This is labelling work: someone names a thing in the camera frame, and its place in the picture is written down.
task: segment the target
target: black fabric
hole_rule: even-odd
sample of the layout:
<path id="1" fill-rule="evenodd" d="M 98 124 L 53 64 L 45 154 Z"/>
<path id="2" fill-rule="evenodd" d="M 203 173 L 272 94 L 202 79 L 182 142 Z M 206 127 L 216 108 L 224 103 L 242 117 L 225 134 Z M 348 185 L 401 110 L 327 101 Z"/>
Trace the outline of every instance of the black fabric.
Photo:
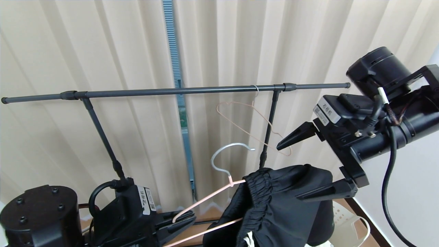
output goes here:
<path id="1" fill-rule="evenodd" d="M 306 203 L 295 197 L 332 182 L 329 171 L 308 164 L 262 168 L 243 179 L 220 220 L 209 228 L 243 220 L 205 234 L 204 247 L 247 247 L 244 238 L 250 231 L 257 247 L 316 246 L 331 237 L 332 201 Z"/>

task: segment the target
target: barcode label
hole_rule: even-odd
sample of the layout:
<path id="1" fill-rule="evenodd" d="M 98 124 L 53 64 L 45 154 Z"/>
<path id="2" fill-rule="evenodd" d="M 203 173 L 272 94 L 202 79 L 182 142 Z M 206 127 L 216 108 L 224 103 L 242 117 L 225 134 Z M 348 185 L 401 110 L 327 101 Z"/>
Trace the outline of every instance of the barcode label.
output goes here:
<path id="1" fill-rule="evenodd" d="M 342 117 L 329 105 L 325 98 L 321 98 L 317 104 L 323 111 L 323 113 L 331 120 L 333 124 L 336 124 Z"/>
<path id="2" fill-rule="evenodd" d="M 150 215 L 151 209 L 149 207 L 149 203 L 148 203 L 147 194 L 146 194 L 145 189 L 146 188 L 137 185 L 137 190 L 139 191 L 140 204 L 142 204 L 142 208 L 143 208 L 142 214 L 143 215 Z"/>
<path id="3" fill-rule="evenodd" d="M 151 208 L 151 211 L 157 211 L 155 209 L 154 200 L 152 199 L 151 190 L 149 190 L 148 188 L 145 188 L 145 191 L 146 191 L 146 195 L 148 196 L 148 202 L 149 202 L 149 207 Z"/>
<path id="4" fill-rule="evenodd" d="M 322 124 L 324 126 L 328 125 L 329 120 L 328 118 L 325 116 L 325 114 L 322 112 L 322 110 L 320 109 L 320 107 L 318 105 L 316 105 L 314 107 L 314 113 L 317 115 L 317 117 L 320 119 L 320 122 L 322 122 Z"/>

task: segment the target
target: pleated curtain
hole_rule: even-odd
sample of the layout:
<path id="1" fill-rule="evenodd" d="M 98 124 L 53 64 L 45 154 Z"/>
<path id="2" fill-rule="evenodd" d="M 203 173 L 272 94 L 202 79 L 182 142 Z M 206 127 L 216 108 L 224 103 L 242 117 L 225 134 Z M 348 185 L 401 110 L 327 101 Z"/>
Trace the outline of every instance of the pleated curtain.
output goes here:
<path id="1" fill-rule="evenodd" d="M 182 75 L 186 87 L 349 82 L 348 67 L 380 46 L 387 46 L 409 70 L 425 65 L 439 42 L 438 1 L 176 1 L 174 2 Z M 350 89 L 282 92 L 273 126 L 286 136 L 316 116 L 322 95 L 359 94 Z M 268 117 L 272 92 L 261 92 L 255 107 Z M 195 184 L 202 198 L 227 182 L 210 167 L 210 156 L 232 142 L 247 143 L 225 150 L 216 159 L 232 177 L 258 169 L 263 144 L 216 112 L 220 102 L 250 104 L 255 93 L 186 95 Z M 252 108 L 220 106 L 233 122 L 264 140 L 266 122 Z M 280 137 L 271 134 L 269 144 Z M 341 178 L 335 154 L 317 137 L 292 146 L 284 156 L 268 149 L 266 167 L 279 169 L 309 163 Z M 234 190 L 210 205 L 223 208 Z"/>
<path id="2" fill-rule="evenodd" d="M 161 1 L 2 1 L 1 96 L 172 88 L 173 69 Z M 409 70 L 423 66 L 439 42 L 439 2 L 382 0 L 174 1 L 175 29 L 184 87 L 344 83 L 358 58 L 387 46 Z M 325 94 L 350 89 L 280 93 L 273 126 L 286 136 L 315 116 Z M 198 199 L 227 182 L 210 166 L 212 154 L 232 142 L 215 164 L 235 180 L 258 169 L 263 145 L 216 112 L 220 102 L 251 104 L 268 117 L 272 92 L 185 95 Z M 193 201 L 176 97 L 91 99 L 124 167 L 152 189 L 164 211 Z M 257 139 L 266 122 L 252 108 L 222 104 L 220 111 Z M 44 185 L 73 188 L 79 202 L 117 178 L 80 101 L 1 106 L 0 200 Z M 281 138 L 271 134 L 269 144 Z M 284 156 L 268 149 L 266 167 L 309 163 L 340 178 L 340 166 L 317 137 Z M 230 189 L 203 204 L 223 209 Z M 114 198 L 99 195 L 101 207 Z"/>

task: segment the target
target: metal bolt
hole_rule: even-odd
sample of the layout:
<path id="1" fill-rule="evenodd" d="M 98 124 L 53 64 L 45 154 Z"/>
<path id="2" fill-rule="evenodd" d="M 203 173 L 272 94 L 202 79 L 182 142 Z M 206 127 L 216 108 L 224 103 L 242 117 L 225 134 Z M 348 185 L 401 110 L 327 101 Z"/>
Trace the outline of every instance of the metal bolt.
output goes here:
<path id="1" fill-rule="evenodd" d="M 64 206 L 64 204 L 59 204 L 58 205 L 58 211 L 63 211 L 65 209 L 65 206 Z"/>
<path id="2" fill-rule="evenodd" d="M 26 217 L 24 217 L 24 216 L 21 216 L 21 218 L 20 218 L 20 224 L 25 224 L 27 222 L 27 218 Z"/>

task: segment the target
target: curtain gap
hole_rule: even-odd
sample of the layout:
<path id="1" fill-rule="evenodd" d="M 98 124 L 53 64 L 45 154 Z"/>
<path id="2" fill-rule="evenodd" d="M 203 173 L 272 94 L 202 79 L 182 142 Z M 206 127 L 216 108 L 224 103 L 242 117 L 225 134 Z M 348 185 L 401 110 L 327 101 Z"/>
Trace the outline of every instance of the curtain gap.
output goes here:
<path id="1" fill-rule="evenodd" d="M 174 23 L 174 11 L 172 0 L 163 0 L 163 11 L 165 14 L 166 32 L 168 34 L 169 51 L 171 55 L 172 71 L 174 76 L 174 86 L 176 88 L 183 87 L 183 81 L 181 78 L 180 69 L 180 57 L 177 47 L 176 35 L 175 35 L 175 23 Z M 183 145 L 186 156 L 187 170 L 189 172 L 189 180 L 192 188 L 193 200 L 197 200 L 197 190 L 195 187 L 194 167 L 192 164 L 192 152 L 189 142 L 189 133 L 187 129 L 187 117 L 186 117 L 186 103 L 182 94 L 177 94 L 177 105 L 180 114 L 180 127 L 181 134 L 183 136 Z"/>

